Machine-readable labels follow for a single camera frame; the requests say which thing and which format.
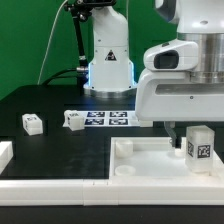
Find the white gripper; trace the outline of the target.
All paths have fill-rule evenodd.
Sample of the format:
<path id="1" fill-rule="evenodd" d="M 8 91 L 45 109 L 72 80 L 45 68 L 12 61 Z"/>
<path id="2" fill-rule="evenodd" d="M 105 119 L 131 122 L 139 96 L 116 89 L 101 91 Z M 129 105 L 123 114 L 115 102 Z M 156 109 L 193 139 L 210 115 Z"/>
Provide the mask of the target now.
<path id="1" fill-rule="evenodd" d="M 140 75 L 135 113 L 141 121 L 165 121 L 164 128 L 176 146 L 173 121 L 224 121 L 224 84 L 195 84 L 187 72 L 151 72 Z"/>

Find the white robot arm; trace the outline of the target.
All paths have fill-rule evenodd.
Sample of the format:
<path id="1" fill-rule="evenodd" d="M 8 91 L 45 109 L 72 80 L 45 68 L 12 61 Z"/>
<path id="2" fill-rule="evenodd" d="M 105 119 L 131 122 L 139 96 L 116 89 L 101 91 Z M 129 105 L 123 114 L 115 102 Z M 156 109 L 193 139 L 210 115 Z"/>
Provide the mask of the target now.
<path id="1" fill-rule="evenodd" d="M 84 91 L 102 98 L 136 89 L 135 113 L 143 122 L 224 121 L 224 0 L 155 0 L 177 25 L 177 37 L 148 49 L 139 79 L 129 60 L 128 23 L 113 7 L 92 6 L 94 58 Z"/>

